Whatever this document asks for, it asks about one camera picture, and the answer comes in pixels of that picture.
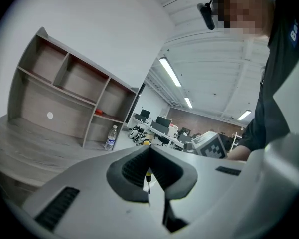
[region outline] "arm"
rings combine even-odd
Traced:
[[[266,129],[264,122],[263,86],[260,84],[259,97],[255,108],[255,117],[246,127],[238,146],[228,154],[229,160],[246,161],[250,153],[262,149],[266,143]]]

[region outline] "white table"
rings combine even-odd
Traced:
[[[135,122],[137,122],[138,124],[142,124],[142,125],[145,126],[147,129],[149,129],[150,131],[152,131],[153,133],[155,133],[155,134],[157,134],[157,135],[160,135],[160,136],[163,136],[163,137],[165,137],[166,139],[168,139],[168,140],[169,140],[169,143],[168,143],[168,145],[167,145],[168,148],[170,148],[170,146],[171,146],[172,143],[174,143],[175,145],[177,145],[177,146],[179,146],[179,147],[181,147],[181,148],[184,148],[184,144],[181,143],[180,141],[178,141],[177,139],[172,138],[172,137],[170,137],[170,136],[168,136],[168,135],[166,135],[166,134],[164,134],[164,133],[162,133],[162,132],[156,130],[155,128],[152,128],[149,124],[146,124],[146,123],[144,123],[144,122],[141,122],[141,121],[139,121],[138,119],[136,119],[135,117],[133,117],[133,120],[134,120]]]

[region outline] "shirt sleeve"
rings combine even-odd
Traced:
[[[263,85],[260,83],[259,97],[253,120],[246,127],[238,146],[242,145],[251,151],[262,149],[266,143],[266,128],[264,123]]]

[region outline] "black shirt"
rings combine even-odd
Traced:
[[[255,117],[246,127],[238,144],[251,151],[264,148],[269,142],[290,132],[273,95],[299,59],[299,4],[291,4],[286,0],[276,0],[268,42],[270,54],[260,83]]]

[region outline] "white desk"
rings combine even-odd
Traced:
[[[150,125],[148,125],[148,124],[146,124],[146,123],[144,123],[144,122],[141,122],[141,121],[139,121],[138,119],[136,119],[136,118],[134,118],[134,117],[133,117],[133,120],[134,120],[135,122],[139,123],[139,124],[142,124],[142,125],[145,126],[147,129],[149,129],[150,131],[152,131],[153,133],[158,134],[158,135],[163,136],[163,137],[165,137],[166,139],[168,139],[168,140],[169,140],[169,143],[168,143],[168,145],[167,145],[168,148],[170,148],[172,142],[173,142],[175,145],[177,145],[177,146],[179,146],[179,147],[181,147],[181,148],[184,148],[184,144],[181,143],[180,141],[178,141],[177,139],[172,138],[172,137],[170,137],[170,136],[168,136],[168,135],[166,135],[166,134],[163,134],[162,132],[160,132],[160,131],[158,131],[158,130],[152,128]]]

